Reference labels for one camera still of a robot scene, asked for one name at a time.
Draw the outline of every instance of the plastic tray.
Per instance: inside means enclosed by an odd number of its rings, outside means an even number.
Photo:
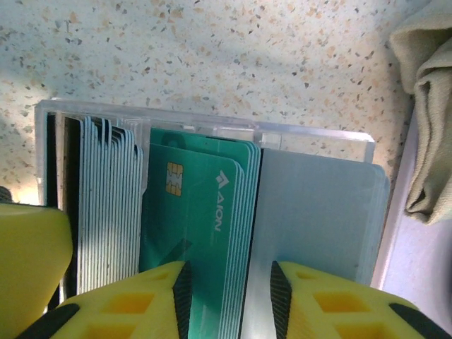
[[[44,204],[47,140],[46,117],[85,116],[110,119],[113,125],[130,129],[144,150],[143,183],[147,182],[149,135],[151,127],[192,131],[210,136],[253,141],[261,148],[322,155],[360,162],[372,162],[375,142],[367,133],[316,129],[305,126],[272,124],[233,117],[171,112],[161,109],[106,105],[60,99],[43,100],[35,108],[37,183],[40,203]]]

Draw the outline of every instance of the beige cloth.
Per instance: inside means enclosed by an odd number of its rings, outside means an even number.
[[[452,218],[452,0],[433,0],[409,17],[391,46],[419,127],[406,212],[431,225]]]

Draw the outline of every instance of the speckled countertop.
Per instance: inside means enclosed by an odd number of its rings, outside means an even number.
[[[410,118],[388,35],[428,0],[11,0],[0,185],[37,202],[33,106],[148,106],[365,131],[393,179]]]

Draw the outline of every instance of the square hole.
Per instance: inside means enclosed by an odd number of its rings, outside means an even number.
[[[110,300],[102,313],[108,314],[142,314],[146,312],[154,295],[150,293],[127,293]]]
[[[297,272],[297,277],[300,279],[316,279],[316,277],[309,275],[305,272]]]
[[[128,339],[135,329],[134,325],[89,325],[83,339]]]
[[[349,292],[320,292],[314,298],[325,313],[368,312],[369,308]]]
[[[335,329],[342,339],[398,339],[382,323],[339,324]]]

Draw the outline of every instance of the green card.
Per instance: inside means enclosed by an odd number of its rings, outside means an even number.
[[[200,134],[152,129],[150,142],[236,160],[244,170],[236,219],[233,220],[227,260],[229,278],[225,284],[220,337],[237,337],[244,301],[244,287],[251,243],[254,202],[260,162],[260,149],[248,141],[236,141]]]
[[[190,338],[216,338],[223,303],[239,164],[190,150],[151,144],[143,196],[140,271],[190,260]]]

